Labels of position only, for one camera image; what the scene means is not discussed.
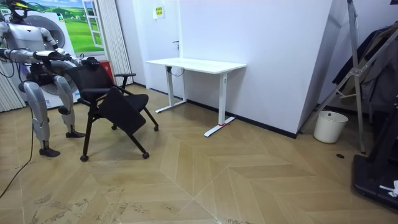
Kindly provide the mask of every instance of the wall baseboard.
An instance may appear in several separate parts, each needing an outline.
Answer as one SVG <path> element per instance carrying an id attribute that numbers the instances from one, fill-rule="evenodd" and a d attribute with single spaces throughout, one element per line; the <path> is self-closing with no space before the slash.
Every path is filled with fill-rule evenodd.
<path id="1" fill-rule="evenodd" d="M 143 84 L 140 84 L 140 83 L 133 82 L 132 84 L 137 85 L 137 86 L 140 86 L 140 87 L 143 87 L 143 88 L 147 88 L 147 86 L 145 86 L 145 85 L 143 85 Z"/>
<path id="2" fill-rule="evenodd" d="M 152 88 L 151 88 L 151 90 L 156 91 L 158 93 L 162 93 L 162 94 L 168 95 L 167 93 L 165 93 L 163 91 L 160 91 L 160 90 L 155 90 L 155 89 L 152 89 Z M 174 98 L 182 100 L 182 98 L 178 97 L 178 96 L 174 96 Z M 187 103 L 191 103 L 193 105 L 200 106 L 200 107 L 202 107 L 204 109 L 208 109 L 208 110 L 211 110 L 211 111 L 214 111 L 214 112 L 218 113 L 218 108 L 215 108 L 215 107 L 212 107 L 212 106 L 208 106 L 208 105 L 204 105 L 203 103 L 199 103 L 199 102 L 196 102 L 196 101 L 193 101 L 193 100 L 187 100 Z M 273 131 L 275 133 L 287 136 L 287 137 L 292 138 L 292 139 L 296 139 L 297 138 L 297 133 L 291 133 L 291 132 L 288 132 L 288 131 L 273 127 L 271 125 L 264 124 L 264 123 L 261 123 L 261 122 L 258 122 L 258 121 L 254 121 L 252 119 L 245 118 L 243 116 L 240 116 L 240 115 L 237 115 L 237 114 L 233 114 L 233 113 L 230 113 L 230 112 L 227 112 L 227 111 L 225 111 L 225 115 L 226 116 L 233 116 L 236 119 L 239 119 L 239 120 L 244 121 L 246 123 L 255 125 L 255 126 L 260 127 L 260 128 L 264 128 L 264 129 L 269 130 L 269 131 Z"/>
<path id="3" fill-rule="evenodd" d="M 324 110 L 330 110 L 333 112 L 337 112 L 337 113 L 344 113 L 344 114 L 349 114 L 349 115 L 358 115 L 357 111 L 353 111 L 353 110 L 348 110 L 348 109 L 344 109 L 344 108 L 339 108 L 339 107 L 335 107 L 335 106 L 325 106 Z M 362 117 L 363 118 L 369 118 L 369 114 L 368 113 L 363 113 L 362 112 Z"/>

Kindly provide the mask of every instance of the white sticker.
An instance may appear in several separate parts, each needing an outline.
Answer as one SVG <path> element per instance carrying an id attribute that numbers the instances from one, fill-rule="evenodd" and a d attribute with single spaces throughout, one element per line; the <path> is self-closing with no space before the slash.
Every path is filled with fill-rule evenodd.
<path id="1" fill-rule="evenodd" d="M 51 107 L 50 100 L 45 100 L 45 106 L 46 106 L 47 108 Z"/>

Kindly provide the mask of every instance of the white curtain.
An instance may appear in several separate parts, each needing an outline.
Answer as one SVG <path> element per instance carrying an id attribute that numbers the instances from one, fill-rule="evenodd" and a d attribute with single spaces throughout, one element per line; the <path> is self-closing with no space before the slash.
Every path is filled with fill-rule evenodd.
<path id="1" fill-rule="evenodd" d="M 127 58 L 126 46 L 124 45 L 123 33 L 119 22 L 118 9 L 114 0 L 97 0 L 98 14 L 106 47 L 106 56 L 111 62 L 113 74 L 131 73 L 129 59 Z M 117 77 L 116 84 L 122 85 L 123 78 Z"/>
<path id="2" fill-rule="evenodd" d="M 0 72 L 9 76 L 2 63 Z M 11 79 L 0 75 L 0 112 L 25 107 L 25 102 L 20 96 L 18 89 L 12 84 Z"/>

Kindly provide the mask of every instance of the door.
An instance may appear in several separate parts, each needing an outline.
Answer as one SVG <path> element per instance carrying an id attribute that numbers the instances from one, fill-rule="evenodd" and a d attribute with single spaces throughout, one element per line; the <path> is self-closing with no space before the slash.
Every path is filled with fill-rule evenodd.
<path id="1" fill-rule="evenodd" d="M 155 19 L 163 7 L 163 18 Z M 144 62 L 147 88 L 168 92 L 164 66 L 150 65 L 148 60 L 179 57 L 178 1 L 134 1 L 137 33 Z M 173 68 L 174 95 L 182 96 L 183 79 L 181 69 Z"/>

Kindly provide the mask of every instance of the white bucket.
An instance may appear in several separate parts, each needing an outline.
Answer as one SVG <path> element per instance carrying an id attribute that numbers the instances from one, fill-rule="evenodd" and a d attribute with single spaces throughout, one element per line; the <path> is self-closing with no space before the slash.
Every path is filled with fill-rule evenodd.
<path id="1" fill-rule="evenodd" d="M 348 118 L 342 114 L 331 111 L 321 111 L 318 115 L 313 136 L 318 141 L 333 144 L 337 142 L 347 121 Z"/>

